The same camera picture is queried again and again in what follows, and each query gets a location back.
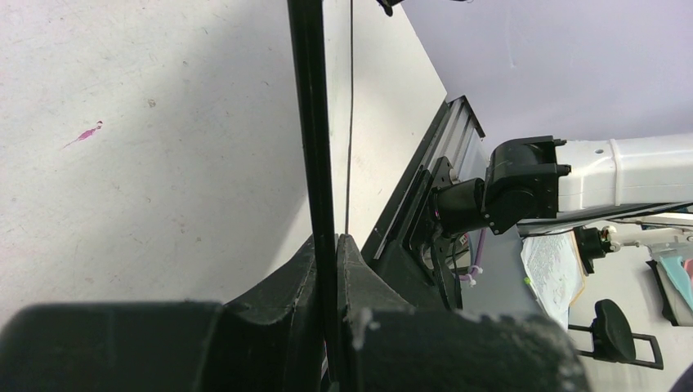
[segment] white table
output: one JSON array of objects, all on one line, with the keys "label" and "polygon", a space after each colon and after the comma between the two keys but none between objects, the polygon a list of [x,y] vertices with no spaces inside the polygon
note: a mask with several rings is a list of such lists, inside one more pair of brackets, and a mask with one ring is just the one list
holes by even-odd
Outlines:
[{"label": "white table", "polygon": [[[362,244],[445,91],[402,10],[354,3]],[[228,301],[310,234],[285,2],[11,0],[0,20],[0,324]]]}]

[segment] purple cable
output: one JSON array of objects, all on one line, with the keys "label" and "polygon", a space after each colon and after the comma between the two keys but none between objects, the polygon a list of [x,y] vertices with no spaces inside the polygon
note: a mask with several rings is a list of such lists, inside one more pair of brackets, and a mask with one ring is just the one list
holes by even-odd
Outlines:
[{"label": "purple cable", "polygon": [[459,277],[459,280],[466,282],[466,281],[471,281],[476,277],[476,274],[478,273],[479,269],[481,268],[481,249],[484,247],[484,239],[486,238],[486,229],[481,229],[481,233],[479,233],[479,243],[476,245],[476,252],[472,251],[472,246],[470,245],[469,251],[471,252],[471,255],[473,256],[472,264],[469,265],[469,268],[471,269],[468,274],[466,275],[461,275]]}]

